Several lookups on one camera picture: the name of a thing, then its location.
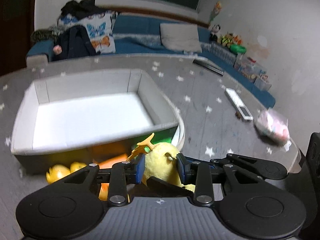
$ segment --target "remote control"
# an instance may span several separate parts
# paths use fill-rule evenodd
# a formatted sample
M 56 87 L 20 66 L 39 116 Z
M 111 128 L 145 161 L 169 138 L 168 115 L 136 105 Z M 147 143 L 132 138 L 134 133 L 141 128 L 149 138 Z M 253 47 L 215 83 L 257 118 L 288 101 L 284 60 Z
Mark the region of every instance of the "remote control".
M 226 94 L 232 101 L 233 105 L 235 106 L 236 110 L 241 114 L 243 120 L 252 121 L 253 117 L 250 114 L 248 108 L 242 102 L 239 95 L 231 88 L 226 88 Z
M 218 67 L 215 63 L 213 63 L 212 61 L 208 60 L 205 57 L 197 57 L 197 58 L 195 58 L 193 63 L 200 65 L 202 67 L 208 68 L 208 69 L 214 71 L 215 73 L 220 74 L 221 76 L 224 75 L 224 70 L 222 68 Z

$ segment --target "wooden trim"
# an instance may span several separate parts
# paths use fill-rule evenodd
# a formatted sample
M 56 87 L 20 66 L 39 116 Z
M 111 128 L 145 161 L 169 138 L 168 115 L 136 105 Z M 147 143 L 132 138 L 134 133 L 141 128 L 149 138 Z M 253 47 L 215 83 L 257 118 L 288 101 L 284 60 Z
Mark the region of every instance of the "wooden trim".
M 197 25 L 204 27 L 204 28 L 209 27 L 209 24 L 207 24 L 207 23 L 200 22 L 200 21 L 197 21 L 197 20 L 189 18 L 189 17 L 180 16 L 180 15 L 172 14 L 172 13 L 166 13 L 166 12 L 155 11 L 155 10 L 150 10 L 150 9 L 143 9 L 143 8 L 133 8 L 133 7 L 117 7 L 117 6 L 99 6 L 99 7 L 107 8 L 109 10 L 114 10 L 117 12 L 137 13 L 137 14 L 145 14 L 145 15 L 151 15 L 151 16 L 164 17 L 164 18 L 168 18 L 168 19 L 197 24 Z

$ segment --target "rubber duck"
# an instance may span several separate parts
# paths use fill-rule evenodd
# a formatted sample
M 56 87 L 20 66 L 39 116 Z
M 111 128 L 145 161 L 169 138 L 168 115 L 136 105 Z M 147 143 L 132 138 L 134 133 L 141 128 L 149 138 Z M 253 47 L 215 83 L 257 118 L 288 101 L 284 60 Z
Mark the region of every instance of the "rubber duck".
M 87 166 L 87 164 L 85 163 L 78 163 L 78 162 L 74 162 L 70 165 L 70 172 L 73 173 L 75 171 L 78 171 L 80 169 L 82 169 L 83 167 Z
M 49 184 L 56 182 L 59 179 L 62 179 L 65 176 L 70 174 L 70 170 L 60 164 L 54 165 L 52 168 L 49 168 L 49 172 L 45 174 L 47 182 Z
M 139 153 L 144 153 L 145 158 L 145 171 L 143 173 L 142 182 L 147 184 L 147 179 L 151 176 L 162 179 L 170 184 L 184 187 L 194 192 L 195 185 L 183 185 L 181 184 L 178 170 L 177 170 L 177 154 L 179 150 L 167 142 L 160 142 L 152 144 L 151 139 L 154 137 L 152 133 L 144 141 L 137 143 L 137 147 L 132 151 L 131 155 L 127 158 L 127 161 L 132 160 Z

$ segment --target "white box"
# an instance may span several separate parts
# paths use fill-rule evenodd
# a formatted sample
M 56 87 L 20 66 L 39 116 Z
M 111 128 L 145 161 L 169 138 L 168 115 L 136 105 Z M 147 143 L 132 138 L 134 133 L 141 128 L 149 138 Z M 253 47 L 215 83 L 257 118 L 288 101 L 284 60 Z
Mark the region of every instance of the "white box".
M 178 119 L 140 69 L 50 77 L 33 81 L 27 89 L 14 123 L 11 152 L 30 173 L 58 163 L 90 163 L 101 151 L 111 157 L 129 154 L 132 145 L 153 132 L 158 139 L 172 138 Z

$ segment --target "sofa armrest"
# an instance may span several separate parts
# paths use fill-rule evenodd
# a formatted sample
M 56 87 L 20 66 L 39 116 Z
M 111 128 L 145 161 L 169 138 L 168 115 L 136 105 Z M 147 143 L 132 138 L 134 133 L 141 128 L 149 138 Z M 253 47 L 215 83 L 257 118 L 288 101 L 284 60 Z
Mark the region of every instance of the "sofa armrest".
M 53 59 L 53 40 L 39 41 L 28 51 L 26 64 L 28 68 L 48 64 Z

